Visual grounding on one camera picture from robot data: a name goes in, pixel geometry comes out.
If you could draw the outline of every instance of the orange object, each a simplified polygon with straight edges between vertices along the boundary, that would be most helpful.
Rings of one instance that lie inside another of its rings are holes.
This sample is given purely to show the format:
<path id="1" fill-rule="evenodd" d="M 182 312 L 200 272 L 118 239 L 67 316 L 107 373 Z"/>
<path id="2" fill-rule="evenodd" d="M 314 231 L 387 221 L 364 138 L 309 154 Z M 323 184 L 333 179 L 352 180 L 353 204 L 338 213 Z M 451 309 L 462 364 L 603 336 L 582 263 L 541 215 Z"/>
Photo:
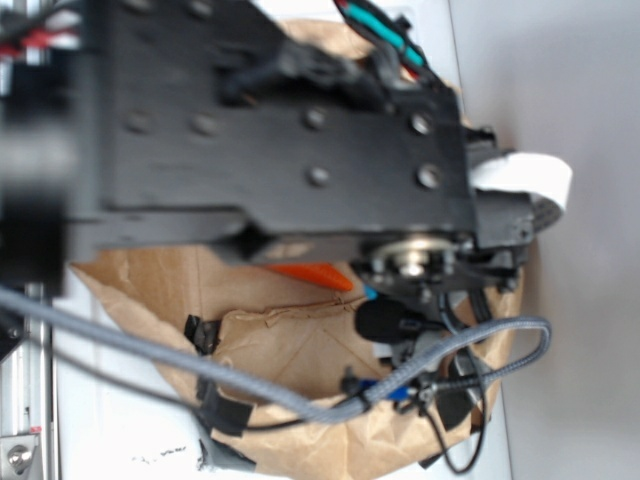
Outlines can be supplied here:
<path id="1" fill-rule="evenodd" d="M 269 265 L 269 270 L 282 273 L 298 280 L 314 283 L 321 287 L 343 292 L 353 290 L 353 283 L 330 263 L 292 263 L 288 265 Z"/>

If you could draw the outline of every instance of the teal wire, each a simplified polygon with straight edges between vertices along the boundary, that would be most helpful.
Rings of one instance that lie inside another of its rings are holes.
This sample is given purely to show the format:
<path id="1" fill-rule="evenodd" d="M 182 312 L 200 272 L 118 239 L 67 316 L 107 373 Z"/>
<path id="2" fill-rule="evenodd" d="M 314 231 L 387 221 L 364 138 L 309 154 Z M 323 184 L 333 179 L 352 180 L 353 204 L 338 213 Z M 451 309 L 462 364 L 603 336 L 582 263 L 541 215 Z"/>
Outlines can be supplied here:
<path id="1" fill-rule="evenodd" d="M 378 18 L 376 18 L 376 16 L 371 12 L 353 4 L 349 4 L 348 7 L 344 9 L 344 12 L 353 20 L 372 30 L 376 35 L 378 35 L 378 37 L 385 42 L 390 43 L 398 50 L 405 48 L 406 45 L 404 38 L 378 20 Z M 408 47 L 405 55 L 411 63 L 420 67 L 424 66 L 424 59 L 414 48 Z"/>

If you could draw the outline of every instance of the gray braided cable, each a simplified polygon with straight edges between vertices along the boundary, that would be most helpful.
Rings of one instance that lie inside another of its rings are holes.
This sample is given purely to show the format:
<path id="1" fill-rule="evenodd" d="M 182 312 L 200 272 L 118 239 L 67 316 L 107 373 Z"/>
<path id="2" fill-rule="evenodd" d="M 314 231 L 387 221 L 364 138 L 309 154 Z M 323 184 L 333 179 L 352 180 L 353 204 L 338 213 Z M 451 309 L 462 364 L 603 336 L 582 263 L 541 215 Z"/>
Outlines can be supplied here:
<path id="1" fill-rule="evenodd" d="M 440 360 L 460 348 L 484 340 L 495 333 L 512 329 L 534 329 L 540 330 L 542 337 L 540 345 L 535 352 L 489 374 L 486 377 L 487 382 L 492 381 L 491 378 L 493 377 L 499 378 L 502 375 L 519 370 L 524 365 L 538 359 L 548 349 L 551 340 L 551 326 L 549 322 L 541 318 L 523 317 L 490 321 L 478 327 L 465 330 L 458 335 L 445 338 L 434 347 L 406 362 L 386 379 L 366 390 L 364 392 L 365 401 L 355 397 L 339 406 L 323 408 L 287 388 L 253 375 L 225 367 L 205 358 L 134 337 L 118 330 L 87 322 L 80 317 L 47 307 L 4 287 L 0 287 L 0 307 L 20 315 L 37 318 L 52 327 L 69 331 L 117 350 L 192 372 L 222 385 L 280 405 L 297 413 L 305 420 L 326 424 L 342 423 L 362 414 L 368 406 L 366 405 L 367 403 L 373 405 L 385 399 L 393 391 L 415 378 L 422 372 L 425 365 Z"/>

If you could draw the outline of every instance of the crumpled paper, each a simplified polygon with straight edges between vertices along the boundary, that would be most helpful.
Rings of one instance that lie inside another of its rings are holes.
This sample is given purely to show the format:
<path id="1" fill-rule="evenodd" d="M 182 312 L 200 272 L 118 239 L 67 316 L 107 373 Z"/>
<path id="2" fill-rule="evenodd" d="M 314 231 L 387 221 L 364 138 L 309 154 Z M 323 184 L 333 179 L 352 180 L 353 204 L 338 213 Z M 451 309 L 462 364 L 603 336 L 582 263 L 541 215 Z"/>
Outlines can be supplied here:
<path id="1" fill-rule="evenodd" d="M 353 313 L 364 301 L 362 284 L 346 264 L 337 267 L 354 282 L 352 292 L 316 287 L 264 268 L 229 267 L 198 246 L 105 251 L 74 270 L 123 330 L 195 355 L 183 335 L 187 315 L 222 319 L 214 360 L 329 406 L 341 398 L 345 367 L 368 378 L 387 373 L 373 357 L 372 344 L 354 330 Z M 520 293 L 490 297 L 496 316 L 518 313 Z M 471 322 L 466 302 L 457 313 Z M 497 334 L 475 347 L 476 353 L 499 367 L 508 359 L 512 339 L 511 333 Z M 193 375 L 158 368 L 184 399 L 195 401 Z M 498 388 L 490 389 L 490 404 Z M 278 406 L 259 405 L 250 423 L 292 418 Z M 447 443 L 469 437 L 479 422 L 478 412 L 469 415 L 447 433 Z M 428 422 L 415 414 L 400 416 L 389 403 L 342 425 L 309 424 L 241 438 L 214 431 L 212 436 L 256 462 L 259 473 L 305 480 L 378 478 L 439 453 Z"/>

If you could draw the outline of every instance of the white strap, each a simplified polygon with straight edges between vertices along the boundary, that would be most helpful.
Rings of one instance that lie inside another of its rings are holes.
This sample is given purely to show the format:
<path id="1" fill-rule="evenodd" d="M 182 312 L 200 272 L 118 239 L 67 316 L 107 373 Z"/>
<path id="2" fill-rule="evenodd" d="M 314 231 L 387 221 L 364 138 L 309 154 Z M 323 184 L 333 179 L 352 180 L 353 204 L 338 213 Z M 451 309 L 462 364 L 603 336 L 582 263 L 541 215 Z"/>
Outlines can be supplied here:
<path id="1" fill-rule="evenodd" d="M 556 223 L 567 208 L 573 171 L 563 160 L 537 153 L 512 153 L 481 163 L 471 172 L 478 190 L 531 194 L 536 232 Z"/>

